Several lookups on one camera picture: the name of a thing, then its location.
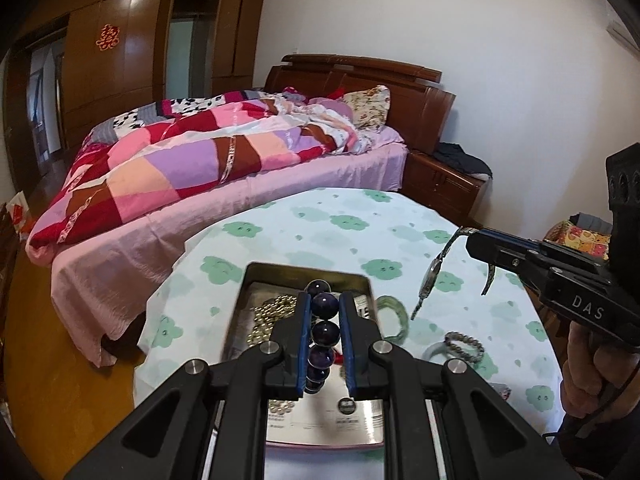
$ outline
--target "human hand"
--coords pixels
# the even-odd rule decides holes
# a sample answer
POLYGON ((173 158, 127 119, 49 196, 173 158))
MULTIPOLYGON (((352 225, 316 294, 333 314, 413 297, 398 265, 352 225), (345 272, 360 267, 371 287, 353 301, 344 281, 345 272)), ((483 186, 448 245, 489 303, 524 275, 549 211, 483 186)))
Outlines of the human hand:
MULTIPOLYGON (((630 354, 612 345, 600 346, 591 357, 590 331, 571 323, 569 328, 568 358, 562 366, 560 399, 567 415, 584 418, 598 407, 598 394, 605 382, 620 388, 638 364, 637 354, 630 354)), ((627 416, 640 400, 640 373, 596 420, 609 422, 627 416)))

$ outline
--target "tablecloth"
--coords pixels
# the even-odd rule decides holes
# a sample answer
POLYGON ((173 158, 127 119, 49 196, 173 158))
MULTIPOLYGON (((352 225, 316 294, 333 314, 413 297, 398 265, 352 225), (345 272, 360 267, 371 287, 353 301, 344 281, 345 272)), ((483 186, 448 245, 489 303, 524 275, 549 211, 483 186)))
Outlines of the tablecloth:
MULTIPOLYGON (((391 296, 410 314, 430 261, 455 229, 403 195, 338 188, 289 196, 204 229, 187 241, 174 272, 148 300, 139 341, 147 357, 134 374, 136 404, 188 359, 220 360, 248 263, 364 274, 376 298, 391 296)), ((455 243, 402 347, 421 357, 449 331, 479 339, 486 353, 476 371, 492 383, 507 384, 508 402, 538 432, 555 431, 564 415, 561 374, 544 327, 515 274, 497 269, 494 284, 481 296, 486 274, 486 264, 469 257, 464 240, 455 243)), ((380 310, 379 317, 385 335, 398 332, 391 309, 380 310)), ((308 466, 311 460, 322 475, 349 463, 353 478, 381 479, 382 459, 380 450, 272 450, 265 478, 290 477, 292 471, 297 478, 318 478, 316 466, 308 466)))

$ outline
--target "mattress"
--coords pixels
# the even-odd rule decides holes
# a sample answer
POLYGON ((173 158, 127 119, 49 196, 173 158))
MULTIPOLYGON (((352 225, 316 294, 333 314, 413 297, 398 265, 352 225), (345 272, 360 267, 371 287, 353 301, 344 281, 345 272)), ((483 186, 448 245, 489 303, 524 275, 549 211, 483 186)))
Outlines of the mattress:
POLYGON ((89 361, 112 365, 116 359, 100 339, 118 339, 145 311, 188 238, 236 213, 316 187, 398 190, 406 154, 404 144, 392 142, 361 155, 257 173, 66 248, 52 263, 51 300, 58 317, 89 361))

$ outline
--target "headboard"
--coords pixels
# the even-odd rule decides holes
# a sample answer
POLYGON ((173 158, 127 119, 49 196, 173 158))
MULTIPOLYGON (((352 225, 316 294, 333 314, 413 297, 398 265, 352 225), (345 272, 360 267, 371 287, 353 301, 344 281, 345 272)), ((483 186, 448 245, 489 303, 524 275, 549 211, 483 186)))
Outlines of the headboard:
POLYGON ((439 83, 442 72, 399 61, 335 54, 289 54, 282 62, 288 64, 271 69, 265 91, 281 92, 293 86, 304 95, 320 97, 340 87, 354 92, 386 85, 391 90, 386 124, 402 135, 409 148, 427 154, 435 149, 456 98, 425 83, 439 83))

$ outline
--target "metal screw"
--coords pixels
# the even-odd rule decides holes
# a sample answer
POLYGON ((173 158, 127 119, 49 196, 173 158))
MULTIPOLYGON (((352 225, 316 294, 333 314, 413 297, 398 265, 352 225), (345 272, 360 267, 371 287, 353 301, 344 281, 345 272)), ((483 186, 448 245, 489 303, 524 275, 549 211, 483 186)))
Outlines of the metal screw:
POLYGON ((184 364, 184 371, 189 375, 197 375, 204 370, 204 361, 202 359, 192 359, 184 364))
POLYGON ((455 374, 463 374, 466 372, 466 363, 460 359, 452 359, 447 363, 447 368, 455 374))
POLYGON ((393 345, 389 341, 381 339, 373 343, 373 350, 378 354, 388 354, 393 349, 393 345))
POLYGON ((275 354, 278 350, 280 350, 280 345, 275 341, 268 340, 260 345, 260 352, 263 354, 275 354))

